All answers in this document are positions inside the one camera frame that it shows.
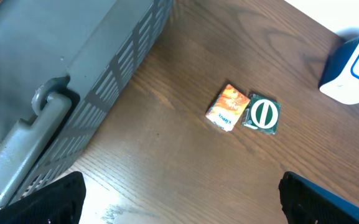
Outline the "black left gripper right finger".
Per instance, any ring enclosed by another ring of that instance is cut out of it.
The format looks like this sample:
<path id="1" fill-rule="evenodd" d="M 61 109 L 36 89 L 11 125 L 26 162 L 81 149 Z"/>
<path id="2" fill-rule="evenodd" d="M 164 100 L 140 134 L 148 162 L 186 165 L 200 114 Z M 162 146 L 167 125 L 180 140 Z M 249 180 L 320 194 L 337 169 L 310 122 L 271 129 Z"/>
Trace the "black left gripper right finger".
<path id="1" fill-rule="evenodd" d="M 279 194 L 288 223 L 359 224 L 359 207 L 294 172 L 284 173 Z"/>

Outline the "round green white item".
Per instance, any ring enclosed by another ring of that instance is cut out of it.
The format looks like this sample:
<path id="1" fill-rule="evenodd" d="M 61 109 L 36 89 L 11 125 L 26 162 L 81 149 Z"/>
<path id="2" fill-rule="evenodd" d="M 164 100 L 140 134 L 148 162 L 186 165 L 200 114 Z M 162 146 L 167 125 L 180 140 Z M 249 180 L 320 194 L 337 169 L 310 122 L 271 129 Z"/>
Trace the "round green white item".
<path id="1" fill-rule="evenodd" d="M 265 134 L 275 134 L 281 112 L 281 104 L 263 95 L 249 94 L 241 125 Z"/>

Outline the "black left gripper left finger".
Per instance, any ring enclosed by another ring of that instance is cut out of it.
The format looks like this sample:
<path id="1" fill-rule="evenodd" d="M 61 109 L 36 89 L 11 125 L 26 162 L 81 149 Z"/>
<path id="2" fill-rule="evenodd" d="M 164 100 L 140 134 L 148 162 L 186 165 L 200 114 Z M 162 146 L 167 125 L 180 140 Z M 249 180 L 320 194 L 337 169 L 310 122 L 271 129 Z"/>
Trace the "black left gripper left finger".
<path id="1" fill-rule="evenodd" d="M 0 210 L 0 224 L 78 224 L 85 195 L 83 174 L 72 172 Z"/>

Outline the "orange tissue pack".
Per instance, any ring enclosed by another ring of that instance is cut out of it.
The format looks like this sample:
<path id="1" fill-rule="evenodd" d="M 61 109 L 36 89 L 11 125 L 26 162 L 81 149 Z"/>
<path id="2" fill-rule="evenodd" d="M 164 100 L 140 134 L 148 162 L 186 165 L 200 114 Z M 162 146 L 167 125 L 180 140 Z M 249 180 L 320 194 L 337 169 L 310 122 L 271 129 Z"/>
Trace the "orange tissue pack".
<path id="1" fill-rule="evenodd" d="M 235 124 L 250 103 L 250 99 L 227 84 L 217 99 L 207 110 L 205 117 L 226 132 L 232 131 Z"/>

